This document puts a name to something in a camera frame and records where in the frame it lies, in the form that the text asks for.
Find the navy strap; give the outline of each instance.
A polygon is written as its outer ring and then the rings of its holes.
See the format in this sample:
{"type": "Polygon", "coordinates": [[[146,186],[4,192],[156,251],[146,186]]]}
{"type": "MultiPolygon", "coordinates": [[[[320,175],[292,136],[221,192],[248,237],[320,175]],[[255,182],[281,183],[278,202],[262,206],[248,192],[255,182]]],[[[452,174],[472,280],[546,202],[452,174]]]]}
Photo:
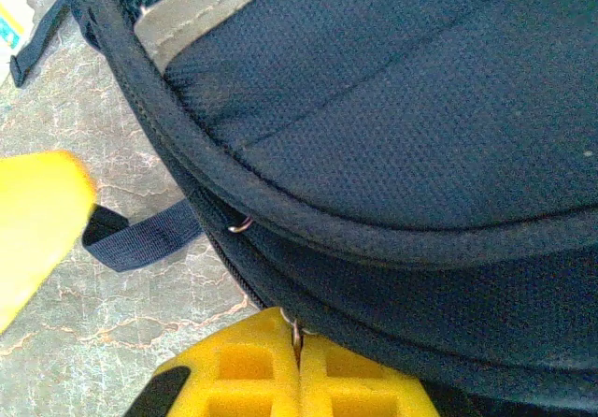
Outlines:
{"type": "Polygon", "coordinates": [[[102,264],[122,272],[155,263],[201,233],[187,200],[134,225],[119,213],[97,206],[83,234],[83,247],[102,264]]]}
{"type": "Polygon", "coordinates": [[[33,38],[16,56],[10,57],[10,74],[17,87],[21,87],[31,69],[46,50],[64,18],[68,14],[67,0],[56,0],[41,19],[33,38]]]}

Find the gray reflective strip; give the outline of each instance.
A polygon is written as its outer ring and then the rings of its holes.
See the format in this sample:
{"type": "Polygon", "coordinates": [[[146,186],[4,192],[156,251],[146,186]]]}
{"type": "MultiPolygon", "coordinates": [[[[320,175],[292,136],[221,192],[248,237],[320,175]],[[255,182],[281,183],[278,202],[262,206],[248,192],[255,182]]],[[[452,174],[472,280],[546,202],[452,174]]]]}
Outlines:
{"type": "Polygon", "coordinates": [[[193,41],[251,0],[162,0],[135,24],[135,34],[161,73],[193,41]]]}

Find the gray stone floor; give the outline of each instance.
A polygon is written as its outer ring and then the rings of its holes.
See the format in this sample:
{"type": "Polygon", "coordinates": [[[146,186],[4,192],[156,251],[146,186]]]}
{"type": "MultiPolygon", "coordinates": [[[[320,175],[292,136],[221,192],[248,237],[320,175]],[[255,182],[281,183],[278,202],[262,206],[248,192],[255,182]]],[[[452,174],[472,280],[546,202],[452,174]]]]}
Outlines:
{"type": "MultiPolygon", "coordinates": [[[[36,22],[52,2],[29,0],[36,22]]],[[[72,18],[23,90],[0,87],[0,156],[58,148],[133,220],[181,197],[72,18]]],[[[161,362],[255,311],[204,237],[127,274],[78,245],[0,336],[0,416],[119,416],[161,362]]]]}

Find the backpack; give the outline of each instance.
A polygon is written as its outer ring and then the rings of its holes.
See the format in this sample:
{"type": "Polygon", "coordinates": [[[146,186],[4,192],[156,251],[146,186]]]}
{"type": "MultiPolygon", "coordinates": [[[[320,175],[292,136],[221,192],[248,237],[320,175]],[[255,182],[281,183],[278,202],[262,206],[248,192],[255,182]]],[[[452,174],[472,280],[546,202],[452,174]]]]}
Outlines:
{"type": "Polygon", "coordinates": [[[598,412],[596,0],[59,0],[260,307],[422,379],[441,415],[598,412]]]}

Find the white paper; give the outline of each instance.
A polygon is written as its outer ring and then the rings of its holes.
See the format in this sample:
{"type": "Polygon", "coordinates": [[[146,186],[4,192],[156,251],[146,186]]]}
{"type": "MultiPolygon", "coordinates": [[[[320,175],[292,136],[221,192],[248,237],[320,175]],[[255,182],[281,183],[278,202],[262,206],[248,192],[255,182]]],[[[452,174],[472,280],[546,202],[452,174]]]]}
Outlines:
{"type": "Polygon", "coordinates": [[[10,56],[21,50],[34,28],[27,0],[0,0],[0,85],[10,72],[10,56]]]}

